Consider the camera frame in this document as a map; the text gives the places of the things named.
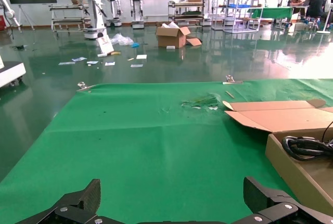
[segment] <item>green cloth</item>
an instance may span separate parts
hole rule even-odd
[[[266,7],[263,10],[261,17],[263,19],[284,19],[292,16],[292,7]],[[252,18],[259,18],[260,14],[261,9],[255,9]]]
[[[322,98],[331,106],[332,86],[333,80],[268,80],[106,84],[79,92],[0,183],[1,221],[43,211],[93,178],[101,179],[98,214],[124,223],[245,217],[245,176],[290,190],[265,157],[267,133],[231,119],[221,100]],[[191,107],[197,104],[203,107]]]

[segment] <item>reflective floor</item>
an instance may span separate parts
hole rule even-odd
[[[78,82],[99,83],[168,83],[225,81],[231,74],[236,80],[265,78],[333,78],[330,35],[310,33],[284,34],[270,25],[256,34],[224,34],[210,29],[193,31],[202,46],[176,50],[159,48],[156,27],[132,30],[109,29],[129,36],[138,48],[115,45],[121,55],[97,58],[95,41],[82,33],[59,33],[49,29],[14,31],[14,40],[0,32],[0,55],[4,61],[23,61],[24,84],[0,88],[0,180],[18,162],[52,118],[73,97]],[[18,51],[16,45],[26,45]],[[147,60],[135,60],[146,54]],[[100,61],[87,66],[85,61],[58,65],[73,58]],[[115,61],[114,66],[104,66]],[[143,64],[131,68],[132,64]]]

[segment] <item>fan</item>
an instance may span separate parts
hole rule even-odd
[[[328,15],[327,15],[327,18],[326,18],[324,29],[322,31],[317,31],[317,33],[320,33],[320,34],[330,34],[331,33],[329,31],[325,31],[326,26],[327,26],[327,22],[328,22],[328,19],[329,19],[329,15],[331,13],[331,8],[333,8],[333,3],[331,3],[331,0],[326,0],[324,11],[326,13],[328,13]]]

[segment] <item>laptop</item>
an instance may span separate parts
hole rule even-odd
[[[309,5],[309,3],[310,3],[310,0],[305,0],[305,2],[303,3],[303,7],[307,7],[308,5]]]

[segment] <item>clear plastic bag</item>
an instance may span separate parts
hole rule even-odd
[[[130,37],[124,37],[120,33],[117,33],[112,39],[111,39],[111,44],[119,44],[121,46],[128,46],[132,45],[134,42]]]

